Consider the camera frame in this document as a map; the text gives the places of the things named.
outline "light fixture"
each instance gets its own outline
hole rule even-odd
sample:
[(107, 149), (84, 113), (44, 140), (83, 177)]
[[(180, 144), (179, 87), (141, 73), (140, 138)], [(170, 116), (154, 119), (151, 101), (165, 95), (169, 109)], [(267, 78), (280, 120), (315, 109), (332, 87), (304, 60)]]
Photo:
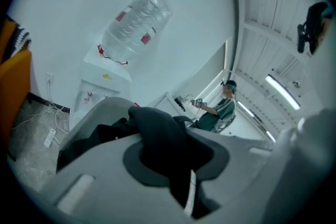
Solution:
[(254, 114), (247, 109), (240, 101), (237, 102), (251, 117), (254, 117)]
[(266, 131), (266, 133), (267, 133), (268, 137), (271, 138), (273, 142), (275, 142), (275, 139), (274, 139), (273, 135), (271, 135), (271, 133), (269, 131)]
[(300, 109), (300, 104), (295, 100), (295, 98), (287, 91), (287, 89), (282, 86), (279, 81), (273, 78), (271, 75), (267, 75), (265, 80), (271, 84), (287, 101), (291, 104), (291, 106), (298, 110)]

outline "green shirt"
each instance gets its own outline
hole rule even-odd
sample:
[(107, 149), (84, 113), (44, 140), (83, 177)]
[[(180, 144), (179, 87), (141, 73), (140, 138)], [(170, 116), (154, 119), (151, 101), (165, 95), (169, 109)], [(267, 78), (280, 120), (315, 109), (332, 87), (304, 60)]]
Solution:
[(202, 130), (211, 131), (219, 119), (224, 119), (233, 114), (235, 111), (235, 102), (233, 98), (222, 99), (221, 102), (214, 107), (218, 115), (211, 114), (206, 112), (200, 119), (197, 121), (197, 125)]

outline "water bottle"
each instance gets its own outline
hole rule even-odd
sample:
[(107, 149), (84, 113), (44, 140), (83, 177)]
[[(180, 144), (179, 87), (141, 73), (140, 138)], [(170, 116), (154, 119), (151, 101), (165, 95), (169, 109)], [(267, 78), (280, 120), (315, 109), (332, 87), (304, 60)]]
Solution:
[(104, 55), (117, 62), (140, 55), (171, 16), (165, 0), (133, 0), (104, 32)]

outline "gray floor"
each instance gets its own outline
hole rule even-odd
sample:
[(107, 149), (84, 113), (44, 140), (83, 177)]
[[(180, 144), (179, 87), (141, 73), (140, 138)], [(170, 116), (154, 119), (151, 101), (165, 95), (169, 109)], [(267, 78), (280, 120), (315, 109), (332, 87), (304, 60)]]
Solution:
[[(29, 104), (26, 100), (21, 107), (27, 114), (38, 114), (47, 108), (47, 106), (35, 101)], [(32, 118), (24, 112), (19, 112), (14, 126)], [(9, 151), (16, 157), (16, 162), (8, 157), (8, 164), (21, 183), (36, 191), (40, 191), (43, 185), (56, 173), (58, 146), (54, 143), (50, 147), (44, 146), (50, 129), (56, 128), (54, 115), (56, 112), (56, 109), (50, 109), (43, 115), (22, 124), (12, 130), (9, 140)], [(63, 117), (61, 113), (57, 114), (59, 126)], [(65, 131), (69, 130), (67, 117), (61, 127)], [(64, 132), (57, 129), (56, 138), (59, 142), (62, 141), (64, 135), (66, 135)]]

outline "ceiling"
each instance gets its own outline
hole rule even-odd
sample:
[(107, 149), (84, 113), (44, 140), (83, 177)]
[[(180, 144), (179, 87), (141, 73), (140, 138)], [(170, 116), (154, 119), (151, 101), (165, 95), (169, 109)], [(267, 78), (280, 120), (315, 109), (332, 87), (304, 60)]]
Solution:
[[(311, 54), (309, 50), (299, 54), (296, 48), (297, 25), (306, 20), (309, 6), (319, 1), (327, 0), (238, 0), (237, 49), (230, 79), (238, 84), (237, 100), (274, 137), (322, 108), (305, 74)], [(268, 74), (296, 98), (299, 110), (266, 82)], [(293, 81), (299, 81), (300, 88)]]

